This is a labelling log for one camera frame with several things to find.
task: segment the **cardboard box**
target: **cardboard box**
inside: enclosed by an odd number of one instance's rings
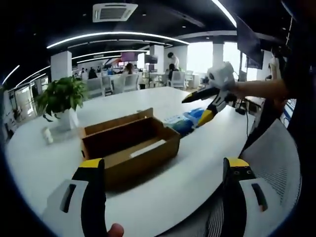
[[[84,159],[105,159],[105,185],[118,187],[175,157],[180,134],[153,116],[150,108],[137,114],[82,130]]]

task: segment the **ceiling light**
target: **ceiling light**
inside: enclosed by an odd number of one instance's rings
[[[46,68],[43,68],[43,69],[37,71],[36,73],[33,73],[32,75],[29,75],[29,76],[28,76],[27,78],[25,78],[23,81],[21,81],[20,83],[18,83],[15,87],[19,86],[20,84],[22,84],[23,82],[25,82],[25,81],[26,81],[27,79],[29,79],[30,77],[34,76],[34,75],[37,74],[37,73],[40,73],[41,71],[43,71],[43,70],[45,70],[45,69],[47,69],[47,68],[50,68],[50,66],[47,66]]]
[[[154,34],[147,34],[147,33],[141,33],[141,32],[125,32],[125,31],[117,31],[117,32],[99,32],[99,33],[92,33],[92,34],[86,34],[86,35],[81,35],[81,36],[76,36],[76,37],[72,37],[72,38],[68,38],[68,39],[64,39],[62,41],[59,41],[57,43],[53,43],[49,46],[47,46],[46,48],[52,48],[55,47],[57,45],[60,45],[62,43],[65,42],[69,42],[69,41],[73,41],[73,40],[77,40],[77,39],[81,39],[81,38],[86,38],[86,37],[92,37],[92,36],[105,36],[105,35],[137,35],[137,36],[149,36],[149,37],[155,37],[155,38],[160,38],[160,39],[165,39],[165,40],[170,40],[170,41],[176,41],[179,43],[183,43],[183,44],[190,44],[188,42],[179,40],[179,39],[175,39],[175,38],[170,38],[170,37],[166,37],[166,36],[160,36],[160,35],[154,35]]]
[[[41,77],[43,77],[43,76],[45,76],[45,75],[46,75],[46,73],[44,73],[44,74],[42,74],[42,75],[39,75],[38,77],[32,79],[30,82],[32,82],[32,81],[34,81],[34,80],[36,80],[36,79],[38,79],[38,78],[41,78]]]
[[[20,67],[20,65],[16,66],[10,73],[9,75],[6,76],[6,78],[3,80],[2,85],[5,83],[5,81],[12,75],[12,73],[15,72]]]
[[[212,0],[212,2],[218,6],[219,9],[227,16],[227,18],[231,21],[231,23],[237,28],[237,23],[233,16],[227,11],[227,9],[218,1],[218,0]]]
[[[87,60],[83,60],[78,63],[84,63],[84,62],[89,62],[89,61],[93,61],[93,60],[100,60],[100,59],[106,59],[106,58],[120,58],[120,55],[116,55],[116,56],[108,56],[108,57],[102,57],[102,58],[92,58],[92,59],[87,59]]]
[[[147,52],[148,50],[116,50],[116,51],[107,51],[107,52],[98,52],[98,53],[90,53],[90,54],[86,54],[86,55],[81,55],[81,56],[77,56],[74,57],[72,59],[77,59],[77,58],[82,58],[82,57],[86,57],[86,56],[92,56],[92,55],[96,55],[96,54],[102,54],[102,53],[123,53],[123,52]]]

